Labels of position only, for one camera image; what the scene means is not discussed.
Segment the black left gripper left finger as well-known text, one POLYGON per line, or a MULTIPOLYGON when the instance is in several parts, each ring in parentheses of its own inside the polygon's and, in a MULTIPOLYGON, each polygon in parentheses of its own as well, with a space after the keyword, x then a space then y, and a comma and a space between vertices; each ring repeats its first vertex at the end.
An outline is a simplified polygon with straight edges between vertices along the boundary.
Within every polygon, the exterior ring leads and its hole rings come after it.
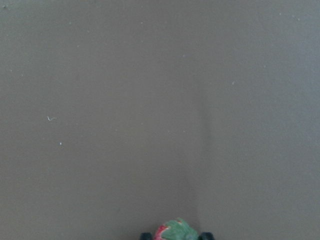
POLYGON ((139 236, 139 240, 152 240, 151 232, 142 232, 139 236))

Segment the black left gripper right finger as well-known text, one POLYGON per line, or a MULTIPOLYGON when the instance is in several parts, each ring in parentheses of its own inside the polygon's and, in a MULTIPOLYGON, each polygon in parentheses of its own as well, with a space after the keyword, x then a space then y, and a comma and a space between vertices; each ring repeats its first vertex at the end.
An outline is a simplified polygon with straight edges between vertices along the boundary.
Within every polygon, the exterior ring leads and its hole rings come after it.
POLYGON ((211 232, 202 232, 200 235, 201 240, 215 240, 214 235, 211 232))

